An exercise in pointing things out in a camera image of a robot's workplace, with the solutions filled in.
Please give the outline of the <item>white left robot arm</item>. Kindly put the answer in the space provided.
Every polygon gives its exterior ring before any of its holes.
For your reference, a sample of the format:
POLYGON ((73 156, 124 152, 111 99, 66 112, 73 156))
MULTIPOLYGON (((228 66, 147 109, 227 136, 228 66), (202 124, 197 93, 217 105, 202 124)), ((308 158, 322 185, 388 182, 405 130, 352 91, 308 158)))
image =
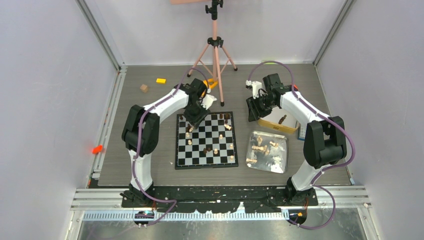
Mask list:
POLYGON ((121 138, 131 160, 131 180, 124 197, 148 207, 154 200, 149 190, 152 153, 159 143, 161 123, 179 110, 192 127, 197 128, 211 112, 216 101, 210 89, 199 79, 177 84, 168 94, 145 106, 133 105, 128 113, 121 138))

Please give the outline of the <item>dark brown chess piece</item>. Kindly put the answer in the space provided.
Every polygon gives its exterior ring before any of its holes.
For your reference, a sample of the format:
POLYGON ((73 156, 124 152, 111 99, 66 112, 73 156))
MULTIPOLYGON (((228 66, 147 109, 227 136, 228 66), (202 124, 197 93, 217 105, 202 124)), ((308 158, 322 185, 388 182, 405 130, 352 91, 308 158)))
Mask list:
POLYGON ((194 128, 190 124, 188 124, 187 127, 186 127, 186 132, 191 133, 193 131, 193 129, 194 128))

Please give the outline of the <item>yellow tin box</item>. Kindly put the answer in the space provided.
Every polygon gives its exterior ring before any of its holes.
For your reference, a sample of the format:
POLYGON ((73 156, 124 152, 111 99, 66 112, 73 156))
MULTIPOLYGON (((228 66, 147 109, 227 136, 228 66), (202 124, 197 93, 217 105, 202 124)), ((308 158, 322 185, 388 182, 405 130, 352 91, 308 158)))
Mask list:
POLYGON ((287 134, 295 133, 300 125, 292 114, 277 106, 269 115, 261 117, 257 123, 262 127, 287 134))

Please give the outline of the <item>black white chess board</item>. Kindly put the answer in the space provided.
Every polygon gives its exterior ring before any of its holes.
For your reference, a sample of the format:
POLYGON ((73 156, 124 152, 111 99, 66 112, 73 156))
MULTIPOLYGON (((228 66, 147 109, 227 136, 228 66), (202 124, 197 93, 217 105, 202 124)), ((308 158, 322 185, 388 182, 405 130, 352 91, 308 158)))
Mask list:
POLYGON ((232 111, 208 114, 192 132, 186 132, 188 124, 183 114, 177 115, 176 170, 239 166, 232 111), (232 126, 232 130, 227 130, 224 124, 232 126))

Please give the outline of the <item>silver metal tray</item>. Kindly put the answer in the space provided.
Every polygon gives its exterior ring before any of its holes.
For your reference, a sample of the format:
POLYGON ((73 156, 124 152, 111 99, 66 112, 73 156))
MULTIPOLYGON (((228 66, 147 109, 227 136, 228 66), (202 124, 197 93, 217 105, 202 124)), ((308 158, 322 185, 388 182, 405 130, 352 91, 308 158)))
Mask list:
POLYGON ((245 163, 260 171, 283 174, 288 165, 288 139, 284 135, 252 131, 249 135, 245 163), (253 150, 252 146, 267 146, 265 152, 253 150))

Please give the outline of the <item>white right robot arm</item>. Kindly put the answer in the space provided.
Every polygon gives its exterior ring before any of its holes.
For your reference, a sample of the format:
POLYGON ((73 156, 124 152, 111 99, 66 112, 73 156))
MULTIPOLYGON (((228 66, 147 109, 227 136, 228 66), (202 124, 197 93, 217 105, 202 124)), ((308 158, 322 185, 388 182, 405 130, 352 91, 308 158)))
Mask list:
POLYGON ((262 82, 247 80, 252 96, 246 100, 248 121, 257 121, 278 107, 292 115, 305 128, 304 162, 287 180, 284 197, 291 205, 299 205, 312 195, 314 183, 328 169, 347 155, 344 120, 329 116, 312 106, 295 84, 284 85, 277 73, 262 82))

